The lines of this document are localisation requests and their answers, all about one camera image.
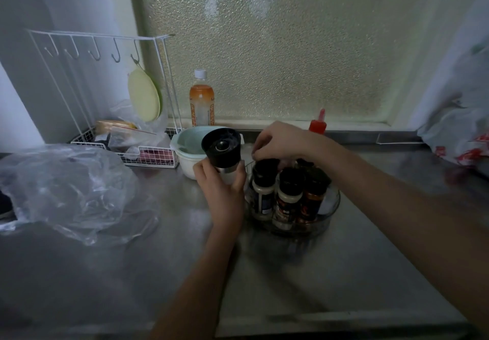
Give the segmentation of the person's left hand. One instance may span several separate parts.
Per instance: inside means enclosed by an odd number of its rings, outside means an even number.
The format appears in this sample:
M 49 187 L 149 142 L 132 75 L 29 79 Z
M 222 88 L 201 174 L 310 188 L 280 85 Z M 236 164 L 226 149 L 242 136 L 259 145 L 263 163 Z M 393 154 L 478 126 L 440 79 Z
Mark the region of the person's left hand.
M 235 192 L 233 183 L 225 184 L 208 158 L 195 164 L 193 170 L 207 200 L 213 229 L 235 239 L 244 218 L 244 190 Z

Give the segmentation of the black-topped white grinder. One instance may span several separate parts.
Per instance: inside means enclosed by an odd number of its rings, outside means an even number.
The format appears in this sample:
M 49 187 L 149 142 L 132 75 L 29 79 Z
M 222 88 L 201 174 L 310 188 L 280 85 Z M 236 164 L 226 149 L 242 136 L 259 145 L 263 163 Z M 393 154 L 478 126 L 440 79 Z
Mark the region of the black-topped white grinder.
M 201 147 L 211 165 L 227 185 L 235 181 L 243 143 L 242 134 L 229 127 L 219 127 L 207 133 L 201 141 Z

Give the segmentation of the person's left forearm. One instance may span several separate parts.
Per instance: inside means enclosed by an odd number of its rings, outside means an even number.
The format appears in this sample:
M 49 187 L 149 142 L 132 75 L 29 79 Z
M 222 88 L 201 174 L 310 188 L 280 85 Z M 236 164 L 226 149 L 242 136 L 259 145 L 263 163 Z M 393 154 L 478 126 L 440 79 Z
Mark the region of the person's left forearm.
M 232 227 L 212 228 L 202 255 L 155 322 L 149 340 L 213 340 L 239 231 Z

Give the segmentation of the person's right forearm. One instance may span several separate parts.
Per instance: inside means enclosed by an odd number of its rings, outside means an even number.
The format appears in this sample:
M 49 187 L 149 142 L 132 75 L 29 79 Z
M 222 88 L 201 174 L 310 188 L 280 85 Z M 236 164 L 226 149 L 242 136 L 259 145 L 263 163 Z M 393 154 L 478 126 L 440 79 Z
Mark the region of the person's right forearm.
M 319 164 L 466 319 L 489 335 L 489 228 L 390 176 L 331 139 Z

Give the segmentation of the black-lidded brown spice jar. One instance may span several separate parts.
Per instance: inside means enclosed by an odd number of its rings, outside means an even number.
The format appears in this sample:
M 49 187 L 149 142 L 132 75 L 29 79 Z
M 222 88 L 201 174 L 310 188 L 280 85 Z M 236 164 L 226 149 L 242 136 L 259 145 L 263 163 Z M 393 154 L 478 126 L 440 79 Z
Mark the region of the black-lidded brown spice jar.
M 284 168 L 278 176 L 276 206 L 272 224 L 280 230 L 289 231 L 299 214 L 304 190 L 304 174 L 297 168 Z

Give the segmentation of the red-capped squeeze bottle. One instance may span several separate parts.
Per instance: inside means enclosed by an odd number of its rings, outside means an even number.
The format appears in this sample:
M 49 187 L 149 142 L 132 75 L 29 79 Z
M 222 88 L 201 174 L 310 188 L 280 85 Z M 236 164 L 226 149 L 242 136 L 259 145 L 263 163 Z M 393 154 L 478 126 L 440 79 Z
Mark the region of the red-capped squeeze bottle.
M 325 122 L 325 109 L 321 108 L 317 119 L 311 120 L 308 131 L 324 135 L 326 128 L 327 123 Z

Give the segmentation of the pale green plastic bowl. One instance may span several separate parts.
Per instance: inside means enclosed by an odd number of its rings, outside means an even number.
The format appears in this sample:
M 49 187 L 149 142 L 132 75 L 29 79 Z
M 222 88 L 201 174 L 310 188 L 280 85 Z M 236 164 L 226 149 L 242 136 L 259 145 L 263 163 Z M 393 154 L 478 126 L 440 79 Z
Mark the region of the pale green plastic bowl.
M 222 126 L 197 126 L 187 128 L 173 136 L 170 148 L 176 152 L 182 171 L 186 177 L 195 180 L 193 166 L 207 158 L 201 147 L 204 136 Z

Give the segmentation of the black-lidded red spice jar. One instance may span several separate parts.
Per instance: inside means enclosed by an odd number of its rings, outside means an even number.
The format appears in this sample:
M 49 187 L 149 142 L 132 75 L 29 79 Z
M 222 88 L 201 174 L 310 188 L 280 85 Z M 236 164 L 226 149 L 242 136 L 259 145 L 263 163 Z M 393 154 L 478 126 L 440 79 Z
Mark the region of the black-lidded red spice jar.
M 332 180 L 316 167 L 304 171 L 303 195 L 300 202 L 300 218 L 304 223 L 314 221 Z

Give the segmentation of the orange drink bottle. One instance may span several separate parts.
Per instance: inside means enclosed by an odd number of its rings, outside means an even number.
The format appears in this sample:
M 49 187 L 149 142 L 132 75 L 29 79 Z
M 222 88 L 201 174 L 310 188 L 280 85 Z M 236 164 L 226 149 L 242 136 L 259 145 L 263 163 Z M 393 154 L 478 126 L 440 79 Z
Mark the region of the orange drink bottle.
M 215 93 L 207 80 L 207 71 L 194 70 L 194 84 L 189 92 L 192 126 L 215 125 Z

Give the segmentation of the pink sponge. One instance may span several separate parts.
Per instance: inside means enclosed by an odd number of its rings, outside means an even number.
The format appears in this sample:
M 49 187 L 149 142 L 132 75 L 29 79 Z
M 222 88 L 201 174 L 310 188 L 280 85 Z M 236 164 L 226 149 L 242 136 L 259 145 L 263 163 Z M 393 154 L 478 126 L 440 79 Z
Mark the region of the pink sponge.
M 170 149 L 143 149 L 139 161 L 151 164 L 174 164 L 174 155 Z

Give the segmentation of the clear round tray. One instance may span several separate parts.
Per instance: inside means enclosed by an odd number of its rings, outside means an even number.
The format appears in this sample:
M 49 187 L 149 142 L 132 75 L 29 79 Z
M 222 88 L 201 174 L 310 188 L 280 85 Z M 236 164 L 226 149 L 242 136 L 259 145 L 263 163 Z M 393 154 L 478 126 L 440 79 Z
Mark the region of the clear round tray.
M 271 232 L 273 234 L 276 234 L 278 236 L 290 237 L 290 238 L 315 236 L 315 235 L 323 233 L 328 228 L 329 223 L 330 223 L 331 218 L 332 218 L 332 215 L 338 209 L 340 201 L 341 201 L 341 196 L 340 196 L 339 190 L 337 189 L 336 186 L 333 185 L 333 183 L 331 183 L 331 185 L 327 189 L 327 193 L 326 193 L 325 198 L 321 204 L 321 207 L 319 209 L 319 213 L 317 214 L 316 219 L 310 223 L 304 223 L 303 220 L 300 218 L 300 208 L 299 208 L 299 214 L 297 215 L 297 217 L 294 221 L 294 224 L 292 225 L 292 229 L 289 231 L 283 231 L 283 230 L 280 230 L 277 227 L 275 227 L 272 224 L 272 219 L 269 221 L 260 221 L 260 220 L 254 219 L 252 214 L 251 214 L 251 208 L 250 208 L 250 204 L 248 201 L 249 182 L 251 180 L 252 168 L 253 168 L 254 164 L 255 164 L 255 161 L 248 163 L 246 166 L 248 180 L 247 180 L 247 183 L 245 185 L 245 201 L 247 203 L 248 217 L 251 219 L 251 222 L 255 227 L 266 230 L 266 231 Z M 301 170 L 304 174 L 304 171 L 310 167 L 315 167 L 315 166 L 312 163 L 303 162 L 302 164 L 295 164 L 292 167 L 284 167 L 284 168 L 297 168 L 297 169 Z M 280 170 L 279 166 L 278 166 L 278 174 L 276 177 L 276 184 L 275 184 L 276 185 L 275 186 L 275 205 L 273 208 L 272 218 L 273 218 L 275 206 L 276 206 L 276 188 L 278 185 L 278 176 L 282 170 Z

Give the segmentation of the small clear plastic bag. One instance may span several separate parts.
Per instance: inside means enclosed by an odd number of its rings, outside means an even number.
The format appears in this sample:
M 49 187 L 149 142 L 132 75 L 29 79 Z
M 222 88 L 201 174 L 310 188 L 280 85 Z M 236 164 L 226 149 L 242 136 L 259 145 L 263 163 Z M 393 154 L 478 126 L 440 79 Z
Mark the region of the small clear plastic bag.
M 135 113 L 130 100 L 119 102 L 110 108 L 110 112 L 113 117 L 137 126 L 137 129 L 112 127 L 108 140 L 108 147 L 112 151 L 124 153 L 126 158 L 135 159 L 140 155 L 142 147 L 170 147 L 171 139 L 166 132 L 166 116 L 159 116 L 152 122 L 144 122 Z

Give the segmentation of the frosted glass window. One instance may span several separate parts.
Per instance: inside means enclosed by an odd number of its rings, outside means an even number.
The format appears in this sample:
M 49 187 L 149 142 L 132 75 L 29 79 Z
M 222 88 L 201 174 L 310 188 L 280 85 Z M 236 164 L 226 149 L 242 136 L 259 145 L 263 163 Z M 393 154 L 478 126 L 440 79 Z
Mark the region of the frosted glass window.
M 135 0 L 167 44 L 180 114 L 195 69 L 216 120 L 384 123 L 406 92 L 438 0 Z

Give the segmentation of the yellow food package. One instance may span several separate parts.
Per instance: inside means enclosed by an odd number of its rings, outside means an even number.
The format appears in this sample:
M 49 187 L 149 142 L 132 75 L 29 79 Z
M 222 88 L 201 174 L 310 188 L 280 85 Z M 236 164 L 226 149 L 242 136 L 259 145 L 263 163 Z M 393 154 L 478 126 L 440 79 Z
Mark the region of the yellow food package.
M 112 127 L 124 127 L 137 129 L 137 126 L 134 123 L 128 121 L 121 120 L 98 120 L 95 125 L 95 135 L 103 135 L 108 134 Z

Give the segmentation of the large clear plastic bag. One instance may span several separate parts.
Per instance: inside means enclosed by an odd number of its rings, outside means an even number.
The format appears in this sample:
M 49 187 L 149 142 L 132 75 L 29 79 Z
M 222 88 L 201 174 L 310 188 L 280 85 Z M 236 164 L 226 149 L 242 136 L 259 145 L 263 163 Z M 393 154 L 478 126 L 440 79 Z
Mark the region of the large clear plastic bag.
M 0 192 L 15 220 L 0 235 L 40 224 L 86 246 L 116 246 L 152 233 L 160 207 L 119 155 L 95 146 L 45 145 L 0 159 Z

